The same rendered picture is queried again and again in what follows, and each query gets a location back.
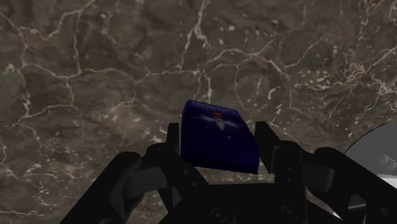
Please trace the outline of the dark blue box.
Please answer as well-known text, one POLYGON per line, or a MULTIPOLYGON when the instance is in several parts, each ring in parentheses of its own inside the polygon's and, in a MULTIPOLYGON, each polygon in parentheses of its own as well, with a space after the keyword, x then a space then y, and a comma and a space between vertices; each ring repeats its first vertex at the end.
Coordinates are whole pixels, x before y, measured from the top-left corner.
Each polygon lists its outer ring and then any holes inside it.
POLYGON ((235 109, 186 102, 181 119, 180 156, 196 167, 257 174, 259 146, 235 109))

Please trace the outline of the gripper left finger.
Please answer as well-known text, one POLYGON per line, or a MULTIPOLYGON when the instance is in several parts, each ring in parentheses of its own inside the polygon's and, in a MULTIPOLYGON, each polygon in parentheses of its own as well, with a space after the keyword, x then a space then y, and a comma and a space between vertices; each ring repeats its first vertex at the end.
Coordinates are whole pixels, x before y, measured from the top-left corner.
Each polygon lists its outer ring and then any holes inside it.
POLYGON ((207 181, 180 157, 178 123, 170 123, 164 143, 149 146, 144 156, 117 154, 60 224, 126 224, 145 193, 157 190, 168 211, 201 192, 207 181))

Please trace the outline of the grey round sink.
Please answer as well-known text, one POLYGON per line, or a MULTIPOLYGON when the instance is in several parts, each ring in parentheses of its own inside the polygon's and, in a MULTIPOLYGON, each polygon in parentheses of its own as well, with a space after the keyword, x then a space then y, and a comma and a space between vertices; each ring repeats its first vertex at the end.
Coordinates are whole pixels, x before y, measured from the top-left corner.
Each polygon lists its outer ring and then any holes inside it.
POLYGON ((354 161, 350 199, 344 220, 349 224, 397 224, 397 120, 360 137, 344 153, 354 161))

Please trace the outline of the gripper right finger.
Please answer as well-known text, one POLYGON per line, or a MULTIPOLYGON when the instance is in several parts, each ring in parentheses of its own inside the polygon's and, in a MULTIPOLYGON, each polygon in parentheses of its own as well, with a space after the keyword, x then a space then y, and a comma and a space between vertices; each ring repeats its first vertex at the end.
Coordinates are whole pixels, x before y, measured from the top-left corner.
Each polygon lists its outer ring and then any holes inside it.
POLYGON ((286 171, 288 183, 304 184, 332 209, 330 224, 349 224, 344 220, 350 199, 347 176, 352 174, 354 161, 345 152, 321 147, 309 153, 293 141, 281 140, 267 122, 256 122, 254 136, 269 173, 286 171))

